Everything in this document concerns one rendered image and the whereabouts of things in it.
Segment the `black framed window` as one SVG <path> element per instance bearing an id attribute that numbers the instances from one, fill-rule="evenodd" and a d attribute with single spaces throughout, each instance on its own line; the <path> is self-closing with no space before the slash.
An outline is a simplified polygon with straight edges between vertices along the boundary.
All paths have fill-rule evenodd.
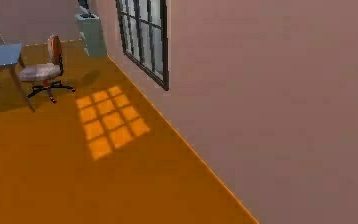
<path id="1" fill-rule="evenodd" d="M 167 0 L 115 0 L 123 53 L 163 90 L 169 87 Z"/>

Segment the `dark house plant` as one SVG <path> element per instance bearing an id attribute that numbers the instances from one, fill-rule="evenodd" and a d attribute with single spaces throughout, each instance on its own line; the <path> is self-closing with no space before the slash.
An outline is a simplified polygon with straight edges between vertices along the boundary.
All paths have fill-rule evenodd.
<path id="1" fill-rule="evenodd" d="M 88 0 L 78 0 L 79 7 L 86 13 L 91 14 Z"/>

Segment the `orange swivel office chair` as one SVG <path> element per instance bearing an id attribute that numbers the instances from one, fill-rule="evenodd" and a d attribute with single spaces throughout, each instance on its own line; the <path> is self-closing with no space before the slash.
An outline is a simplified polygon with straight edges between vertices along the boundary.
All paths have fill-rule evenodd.
<path id="1" fill-rule="evenodd" d="M 46 91 L 52 103 L 56 99 L 52 89 L 67 89 L 75 92 L 72 86 L 65 85 L 60 77 L 64 74 L 62 44 L 58 35 L 51 35 L 47 41 L 47 50 L 50 57 L 49 63 L 33 64 L 25 66 L 18 74 L 21 82 L 31 83 L 32 91 L 27 95 L 31 98 L 42 91 Z"/>

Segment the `blue grey desk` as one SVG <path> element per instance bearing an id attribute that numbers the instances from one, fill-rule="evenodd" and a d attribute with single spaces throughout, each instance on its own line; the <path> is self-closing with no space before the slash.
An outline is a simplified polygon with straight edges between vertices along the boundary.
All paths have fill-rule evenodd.
<path id="1" fill-rule="evenodd" d="M 25 94 L 19 77 L 16 73 L 16 65 L 19 64 L 22 68 L 25 67 L 23 59 L 21 57 L 23 45 L 19 44 L 4 44 L 0 45 L 0 70 L 8 69 L 10 71 L 10 76 L 17 87 L 20 96 L 27 104 L 28 108 L 34 112 L 32 104 L 30 103 L 27 95 Z"/>

